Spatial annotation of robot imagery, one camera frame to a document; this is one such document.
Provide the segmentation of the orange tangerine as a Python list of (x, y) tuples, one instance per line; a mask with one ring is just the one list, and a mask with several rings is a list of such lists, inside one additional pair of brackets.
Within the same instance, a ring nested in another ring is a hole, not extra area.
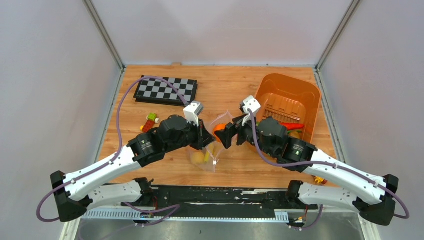
[(226, 124), (225, 123), (219, 123), (219, 124), (217, 124), (217, 125), (214, 126), (214, 128), (212, 130), (212, 133), (215, 136), (217, 142), (221, 142), (221, 140), (218, 138), (218, 136), (216, 134), (216, 131), (224, 130), (225, 127), (226, 127)]

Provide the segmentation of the clear zip top bag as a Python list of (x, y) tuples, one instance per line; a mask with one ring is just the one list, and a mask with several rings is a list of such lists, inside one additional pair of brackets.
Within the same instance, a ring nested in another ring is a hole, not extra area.
[[(217, 124), (228, 124), (229, 122), (232, 122), (233, 118), (234, 117), (227, 110), (227, 111), (223, 112), (222, 114), (218, 115), (214, 119), (204, 120), (204, 125), (205, 125), (206, 129), (212, 134), (213, 128)], [(213, 160), (211, 159), (208, 163), (205, 163), (205, 164), (192, 164), (191, 161), (190, 161), (191, 154), (194, 153), (194, 152), (203, 152), (205, 154), (205, 150), (209, 146), (214, 146)], [(189, 159), (189, 161), (192, 165), (202, 169), (203, 171), (215, 172), (216, 166), (217, 166), (217, 164), (220, 160), (220, 157), (227, 150), (223, 147), (222, 143), (220, 143), (218, 141), (214, 141), (213, 143), (209, 144), (207, 147), (205, 147), (203, 150), (195, 150), (191, 147), (187, 147), (186, 148), (187, 156), (188, 156), (188, 159)]]

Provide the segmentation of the yellow wrinkled round fruit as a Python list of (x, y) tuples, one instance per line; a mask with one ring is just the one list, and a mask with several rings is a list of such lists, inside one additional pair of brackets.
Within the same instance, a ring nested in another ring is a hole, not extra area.
[(202, 151), (196, 151), (190, 155), (190, 162), (194, 165), (205, 164), (205, 155)]

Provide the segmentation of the orange toy carrot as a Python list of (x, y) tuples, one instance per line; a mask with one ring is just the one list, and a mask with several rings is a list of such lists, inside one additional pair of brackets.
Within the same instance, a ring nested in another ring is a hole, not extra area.
[(294, 131), (294, 130), (301, 130), (304, 128), (304, 124), (302, 123), (288, 123), (288, 122), (281, 122), (282, 126), (286, 127), (288, 131)]

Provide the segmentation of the brown potato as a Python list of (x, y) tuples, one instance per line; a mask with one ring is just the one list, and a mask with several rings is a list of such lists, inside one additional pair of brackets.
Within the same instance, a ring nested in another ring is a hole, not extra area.
[(299, 131), (291, 131), (288, 135), (296, 139), (302, 138), (301, 133)]

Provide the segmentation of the orange plastic basket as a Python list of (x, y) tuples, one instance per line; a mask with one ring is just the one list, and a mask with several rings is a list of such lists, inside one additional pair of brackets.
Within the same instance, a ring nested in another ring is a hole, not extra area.
[(301, 139), (313, 141), (322, 97), (314, 83), (272, 73), (262, 79), (254, 97), (261, 105), (258, 121), (271, 116), (282, 123), (303, 124)]

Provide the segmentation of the yellow toy banana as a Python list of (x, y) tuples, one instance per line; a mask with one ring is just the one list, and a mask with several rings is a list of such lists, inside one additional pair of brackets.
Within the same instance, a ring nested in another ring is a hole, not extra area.
[(214, 159), (214, 151), (215, 151), (215, 148), (214, 148), (213, 145), (211, 145), (211, 146), (209, 146), (205, 149), (205, 153), (204, 153), (204, 163), (205, 164), (208, 163), (210, 160)]

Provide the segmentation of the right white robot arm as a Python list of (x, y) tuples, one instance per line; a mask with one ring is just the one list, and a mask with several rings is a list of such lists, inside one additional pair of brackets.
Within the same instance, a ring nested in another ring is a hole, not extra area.
[(287, 128), (272, 117), (259, 123), (251, 120), (243, 123), (243, 119), (241, 116), (213, 129), (226, 149), (232, 146), (233, 137), (237, 137), (238, 146), (251, 144), (273, 166), (321, 177), (336, 185), (330, 187), (292, 180), (285, 193), (290, 208), (327, 205), (353, 211), (377, 225), (391, 223), (396, 208), (394, 194), (399, 184), (396, 176), (372, 175), (348, 166), (314, 145), (290, 136)]

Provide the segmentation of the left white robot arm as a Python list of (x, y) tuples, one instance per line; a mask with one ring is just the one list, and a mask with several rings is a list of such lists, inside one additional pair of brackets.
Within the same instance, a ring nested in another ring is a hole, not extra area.
[(70, 222), (84, 215), (95, 203), (100, 187), (131, 171), (163, 160), (167, 153), (185, 147), (203, 150), (216, 140), (203, 120), (196, 125), (179, 115), (172, 115), (101, 161), (71, 173), (56, 171), (50, 175), (60, 222)]

